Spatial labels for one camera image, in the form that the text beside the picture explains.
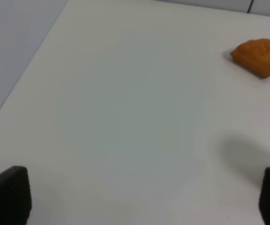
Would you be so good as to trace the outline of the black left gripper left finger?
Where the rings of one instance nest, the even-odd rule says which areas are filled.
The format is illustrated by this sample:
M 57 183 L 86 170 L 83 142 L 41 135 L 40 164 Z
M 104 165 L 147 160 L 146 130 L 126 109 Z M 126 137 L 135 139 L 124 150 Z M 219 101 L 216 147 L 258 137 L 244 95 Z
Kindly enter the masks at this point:
M 12 166 L 0 173 L 0 225 L 25 225 L 32 209 L 28 170 Z

